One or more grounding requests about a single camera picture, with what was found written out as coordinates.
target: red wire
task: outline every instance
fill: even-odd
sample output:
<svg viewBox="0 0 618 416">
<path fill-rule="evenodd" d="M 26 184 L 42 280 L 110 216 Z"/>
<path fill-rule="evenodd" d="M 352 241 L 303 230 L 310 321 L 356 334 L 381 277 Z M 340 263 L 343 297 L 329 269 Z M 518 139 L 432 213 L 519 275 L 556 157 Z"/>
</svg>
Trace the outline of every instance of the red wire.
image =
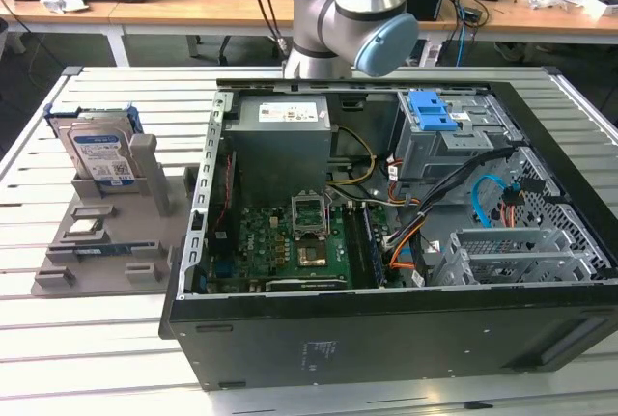
<svg viewBox="0 0 618 416">
<path fill-rule="evenodd" d="M 225 204 L 223 204 L 223 209 L 221 210 L 221 214 L 216 220 L 216 224 L 214 228 L 217 229 L 223 216 L 225 215 L 225 210 L 228 208 L 228 204 L 230 203 L 230 170 L 232 169 L 232 157 L 228 155 L 228 168 L 225 171 Z"/>
</svg>

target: desk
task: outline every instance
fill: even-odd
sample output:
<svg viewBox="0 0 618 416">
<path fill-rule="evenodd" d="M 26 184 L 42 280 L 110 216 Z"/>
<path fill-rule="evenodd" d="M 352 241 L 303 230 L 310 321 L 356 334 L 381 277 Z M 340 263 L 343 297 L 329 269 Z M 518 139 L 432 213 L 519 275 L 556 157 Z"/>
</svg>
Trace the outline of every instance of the desk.
<svg viewBox="0 0 618 416">
<path fill-rule="evenodd" d="M 484 416 L 613 413 L 618 407 L 618 334 L 552 374 L 207 394 L 179 344 L 157 336 L 163 295 L 76 299 L 30 295 L 45 246 L 73 193 L 70 159 L 42 120 L 43 108 L 55 95 L 80 103 L 131 101 L 140 111 L 144 130 L 158 138 L 156 158 L 165 174 L 177 176 L 183 166 L 199 161 L 215 80 L 277 75 L 274 68 L 95 68 L 84 69 L 71 80 L 60 78 L 0 162 L 0 414 L 110 416 L 139 408 L 139 414 L 148 416 L 179 412 L 464 416 L 470 413 L 463 402 L 470 401 L 495 405 L 482 411 Z M 542 69 L 402 69 L 392 76 L 509 81 L 545 125 L 558 131 L 554 138 L 560 137 L 564 147 L 587 150 L 578 158 L 578 167 L 589 163 L 594 178 L 599 171 L 594 168 L 599 162 L 595 154 L 604 158 L 604 164 L 609 160 L 604 149 L 610 148 L 607 134 L 615 135 L 615 129 L 595 118 L 594 107 L 566 80 Z M 618 159 L 606 167 L 618 169 Z M 618 182 L 602 175 L 604 186 Z"/>
<path fill-rule="evenodd" d="M 463 0 L 472 5 L 471 0 Z M 618 44 L 618 18 L 590 18 L 573 4 L 561 8 L 531 9 L 523 0 L 483 1 L 491 13 L 476 40 L 492 42 L 567 42 Z M 445 20 L 455 18 L 451 3 L 442 5 L 440 15 Z"/>
<path fill-rule="evenodd" d="M 292 0 L 272 0 L 281 33 L 292 34 Z M 147 0 L 144 3 L 92 2 L 91 9 L 57 15 L 38 2 L 18 2 L 15 12 L 34 32 L 103 34 L 118 66 L 128 66 L 124 35 L 268 36 L 255 0 Z M 485 2 L 492 13 L 476 40 L 494 42 L 570 42 L 618 44 L 618 18 L 598 21 L 569 5 L 562 9 L 531 10 L 523 2 Z M 23 28 L 8 12 L 10 31 Z M 420 23 L 420 38 L 427 40 L 421 66 L 435 65 L 442 43 L 455 29 L 455 11 L 444 3 L 436 22 Z"/>
</svg>

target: wire bundle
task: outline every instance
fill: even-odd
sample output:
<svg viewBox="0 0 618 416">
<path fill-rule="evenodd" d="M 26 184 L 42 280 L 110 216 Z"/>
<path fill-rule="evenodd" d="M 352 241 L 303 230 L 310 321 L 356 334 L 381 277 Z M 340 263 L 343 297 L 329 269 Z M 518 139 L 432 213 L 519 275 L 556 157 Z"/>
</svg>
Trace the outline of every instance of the wire bundle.
<svg viewBox="0 0 618 416">
<path fill-rule="evenodd" d="M 463 61 L 463 55 L 464 55 L 465 29 L 467 28 L 471 32 L 472 44 L 474 44 L 476 41 L 477 32 L 479 31 L 481 27 L 484 27 L 485 25 L 487 25 L 487 22 L 490 20 L 490 10 L 481 1 L 472 0 L 474 1 L 474 3 L 478 4 L 479 7 L 481 8 L 481 9 L 477 8 L 477 10 L 481 12 L 481 16 L 479 17 L 478 22 L 470 22 L 465 19 L 465 10 L 464 10 L 464 6 L 462 6 L 462 0 L 448 0 L 448 1 L 453 3 L 453 6 L 455 6 L 455 16 L 457 19 L 457 25 L 455 26 L 455 29 L 453 29 L 453 32 L 449 36 L 449 39 L 446 41 L 446 43 L 442 47 L 442 54 L 449 48 L 451 42 L 453 41 L 455 37 L 455 34 L 459 30 L 460 32 L 459 50 L 458 50 L 458 56 L 457 56 L 457 62 L 456 62 L 456 67 L 459 67 Z"/>
<path fill-rule="evenodd" d="M 449 173 L 447 176 L 442 178 L 442 180 L 436 183 L 422 199 L 416 209 L 416 215 L 414 218 L 407 225 L 396 231 L 393 235 L 384 239 L 384 245 L 386 248 L 395 248 L 391 256 L 390 263 L 388 264 L 389 267 L 396 268 L 398 267 L 397 265 L 401 265 L 401 263 L 398 263 L 399 255 L 404 249 L 406 243 L 419 234 L 419 230 L 425 224 L 427 214 L 432 210 L 437 202 L 443 199 L 448 192 L 464 184 L 477 167 L 491 160 L 507 158 L 511 156 L 515 150 L 516 149 L 513 147 L 507 147 L 481 153 L 470 158 L 464 165 Z M 399 267 L 414 268 L 412 265 Z"/>
</svg>

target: white label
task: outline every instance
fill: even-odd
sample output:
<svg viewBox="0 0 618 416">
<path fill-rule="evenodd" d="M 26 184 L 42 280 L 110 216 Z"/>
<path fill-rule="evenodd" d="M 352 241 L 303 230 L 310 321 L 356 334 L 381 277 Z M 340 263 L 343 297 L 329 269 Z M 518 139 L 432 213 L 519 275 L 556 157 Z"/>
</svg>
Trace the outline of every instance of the white label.
<svg viewBox="0 0 618 416">
<path fill-rule="evenodd" d="M 425 251 L 428 254 L 437 254 L 440 251 L 440 241 L 439 240 L 432 240 L 431 242 L 429 242 L 429 247 L 427 248 L 427 250 Z"/>
<path fill-rule="evenodd" d="M 260 105 L 260 122 L 317 122 L 315 102 L 267 102 Z"/>
<path fill-rule="evenodd" d="M 77 255 L 100 255 L 100 249 L 75 249 Z"/>
<path fill-rule="evenodd" d="M 461 122 L 463 120 L 470 121 L 470 116 L 466 112 L 451 112 L 451 119 L 455 122 Z"/>
<path fill-rule="evenodd" d="M 412 271 L 412 282 L 416 285 L 417 288 L 422 288 L 425 286 L 425 280 L 423 277 L 418 274 L 418 271 Z"/>
<path fill-rule="evenodd" d="M 388 166 L 388 178 L 391 181 L 396 181 L 399 177 L 399 172 L 397 169 L 397 165 L 389 165 Z"/>
<path fill-rule="evenodd" d="M 93 180 L 110 186 L 124 186 L 135 180 L 128 161 L 120 155 L 118 136 L 76 136 L 73 143 Z"/>
</svg>

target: slotted aluminum table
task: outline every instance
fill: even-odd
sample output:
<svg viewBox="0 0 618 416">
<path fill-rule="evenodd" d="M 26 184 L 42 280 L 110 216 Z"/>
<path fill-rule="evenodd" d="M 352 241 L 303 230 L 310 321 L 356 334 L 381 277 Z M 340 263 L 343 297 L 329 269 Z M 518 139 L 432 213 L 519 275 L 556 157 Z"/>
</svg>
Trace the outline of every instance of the slotted aluminum table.
<svg viewBox="0 0 618 416">
<path fill-rule="evenodd" d="M 55 96 L 133 102 L 168 175 L 195 164 L 215 79 L 243 68 L 96 68 L 63 76 L 0 164 L 0 414 L 614 414 L 618 334 L 553 374 L 520 374 L 204 393 L 175 341 L 157 336 L 163 295 L 40 299 L 34 273 L 67 208 L 73 169 L 42 121 Z M 618 133 L 559 74 L 543 69 L 402 69 L 396 77 L 510 81 L 618 214 Z M 422 353 L 410 340 L 410 353 Z"/>
</svg>

